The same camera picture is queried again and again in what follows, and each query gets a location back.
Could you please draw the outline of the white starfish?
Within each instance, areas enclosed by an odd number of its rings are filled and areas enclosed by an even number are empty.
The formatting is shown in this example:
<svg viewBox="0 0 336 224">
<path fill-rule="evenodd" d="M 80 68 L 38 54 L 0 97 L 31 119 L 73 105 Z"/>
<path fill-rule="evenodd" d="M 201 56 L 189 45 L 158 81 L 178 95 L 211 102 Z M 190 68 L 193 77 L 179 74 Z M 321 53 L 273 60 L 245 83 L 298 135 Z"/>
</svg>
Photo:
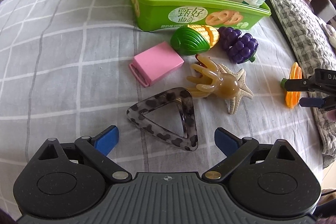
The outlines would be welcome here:
<svg viewBox="0 0 336 224">
<path fill-rule="evenodd" d="M 246 71 L 244 69 L 240 69 L 238 72 L 233 72 L 224 64 L 219 64 L 218 68 L 221 73 L 226 73 L 234 76 L 238 82 L 239 86 L 238 93 L 236 94 L 236 96 L 234 96 L 234 98 L 230 99 L 229 114 L 233 115 L 238 110 L 240 101 L 242 100 L 243 97 L 247 97 L 249 99 L 253 98 L 253 93 L 245 82 Z"/>
</svg>

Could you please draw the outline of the green plastic cookie box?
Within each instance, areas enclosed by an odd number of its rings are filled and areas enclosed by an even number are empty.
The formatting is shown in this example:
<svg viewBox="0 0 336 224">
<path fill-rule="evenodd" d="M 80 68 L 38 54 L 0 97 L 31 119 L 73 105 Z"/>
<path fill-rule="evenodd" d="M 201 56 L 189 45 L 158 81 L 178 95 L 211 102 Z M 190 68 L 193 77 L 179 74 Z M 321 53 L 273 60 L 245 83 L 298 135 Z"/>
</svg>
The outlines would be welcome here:
<svg viewBox="0 0 336 224">
<path fill-rule="evenodd" d="M 253 7 L 227 0 L 131 0 L 137 25 L 143 31 L 185 24 L 223 25 L 247 30 L 271 15 L 266 3 Z"/>
</svg>

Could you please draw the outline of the pink rectangular box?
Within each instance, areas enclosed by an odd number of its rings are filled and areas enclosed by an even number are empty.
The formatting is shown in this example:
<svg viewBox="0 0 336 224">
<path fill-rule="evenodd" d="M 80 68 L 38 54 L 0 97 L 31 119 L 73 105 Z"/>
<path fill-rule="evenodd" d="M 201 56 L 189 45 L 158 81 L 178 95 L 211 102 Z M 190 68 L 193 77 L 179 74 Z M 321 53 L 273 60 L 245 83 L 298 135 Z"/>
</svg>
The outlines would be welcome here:
<svg viewBox="0 0 336 224">
<path fill-rule="evenodd" d="M 147 88 L 179 69 L 183 63 L 183 58 L 168 42 L 161 42 L 135 55 L 129 69 L 137 81 Z"/>
</svg>

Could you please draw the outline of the beige octopus hair claw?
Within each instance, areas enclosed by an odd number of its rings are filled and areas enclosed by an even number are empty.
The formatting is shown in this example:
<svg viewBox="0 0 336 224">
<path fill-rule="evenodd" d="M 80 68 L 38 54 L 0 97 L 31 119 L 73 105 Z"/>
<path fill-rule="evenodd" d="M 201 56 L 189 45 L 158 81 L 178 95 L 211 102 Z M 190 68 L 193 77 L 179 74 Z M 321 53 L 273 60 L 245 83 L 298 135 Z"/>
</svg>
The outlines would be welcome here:
<svg viewBox="0 0 336 224">
<path fill-rule="evenodd" d="M 193 97 L 206 98 L 213 94 L 224 100 L 232 99 L 238 93 L 238 82 L 230 74 L 221 73 L 218 65 L 209 57 L 197 54 L 197 63 L 190 67 L 200 73 L 200 77 L 187 76 L 187 80 L 195 86 L 188 87 L 187 90 Z"/>
</svg>

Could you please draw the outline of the leopard triangle hair clip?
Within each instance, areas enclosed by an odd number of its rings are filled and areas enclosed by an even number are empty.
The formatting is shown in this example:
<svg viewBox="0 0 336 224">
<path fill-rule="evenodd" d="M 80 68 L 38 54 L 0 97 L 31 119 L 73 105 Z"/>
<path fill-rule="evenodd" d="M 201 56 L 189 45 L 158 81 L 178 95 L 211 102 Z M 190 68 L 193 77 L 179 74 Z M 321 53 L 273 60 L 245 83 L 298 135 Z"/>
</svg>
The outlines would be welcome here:
<svg viewBox="0 0 336 224">
<path fill-rule="evenodd" d="M 183 127 L 182 136 L 146 118 L 146 114 L 171 103 L 177 105 Z M 193 98 L 185 88 L 172 88 L 138 102 L 127 109 L 126 116 L 137 128 L 161 141 L 185 151 L 195 151 L 198 148 Z"/>
</svg>

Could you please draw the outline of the orange ribbed toy slice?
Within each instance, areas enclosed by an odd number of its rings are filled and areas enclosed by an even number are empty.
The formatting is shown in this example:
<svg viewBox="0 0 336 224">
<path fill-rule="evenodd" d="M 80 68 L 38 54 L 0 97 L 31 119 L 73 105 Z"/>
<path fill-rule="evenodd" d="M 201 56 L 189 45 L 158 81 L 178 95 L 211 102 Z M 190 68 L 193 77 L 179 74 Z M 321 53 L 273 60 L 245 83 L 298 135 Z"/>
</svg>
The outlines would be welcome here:
<svg viewBox="0 0 336 224">
<path fill-rule="evenodd" d="M 285 104 L 288 108 L 293 109 L 299 102 L 301 91 L 299 85 L 302 80 L 302 69 L 295 62 L 290 69 L 289 78 L 281 80 L 281 87 L 285 91 Z"/>
</svg>

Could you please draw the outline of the toy corn cob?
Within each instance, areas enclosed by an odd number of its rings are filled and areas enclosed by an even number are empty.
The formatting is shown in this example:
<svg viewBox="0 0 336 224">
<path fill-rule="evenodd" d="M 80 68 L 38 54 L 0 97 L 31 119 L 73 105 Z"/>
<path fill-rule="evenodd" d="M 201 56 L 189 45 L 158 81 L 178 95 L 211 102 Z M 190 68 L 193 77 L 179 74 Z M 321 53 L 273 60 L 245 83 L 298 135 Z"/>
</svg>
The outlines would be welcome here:
<svg viewBox="0 0 336 224">
<path fill-rule="evenodd" d="M 188 24 L 178 28 L 170 39 L 180 55 L 191 56 L 209 51 L 219 41 L 219 32 L 208 25 Z"/>
</svg>

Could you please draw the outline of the purple toy grapes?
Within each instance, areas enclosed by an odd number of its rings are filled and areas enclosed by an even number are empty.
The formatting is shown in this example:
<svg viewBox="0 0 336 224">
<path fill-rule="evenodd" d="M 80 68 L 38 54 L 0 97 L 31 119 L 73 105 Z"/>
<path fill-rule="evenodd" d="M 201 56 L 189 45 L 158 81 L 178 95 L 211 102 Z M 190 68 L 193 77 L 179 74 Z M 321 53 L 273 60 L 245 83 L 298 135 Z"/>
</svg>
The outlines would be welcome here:
<svg viewBox="0 0 336 224">
<path fill-rule="evenodd" d="M 258 41 L 250 33 L 242 34 L 232 27 L 220 27 L 219 44 L 234 64 L 253 63 L 258 49 Z"/>
</svg>

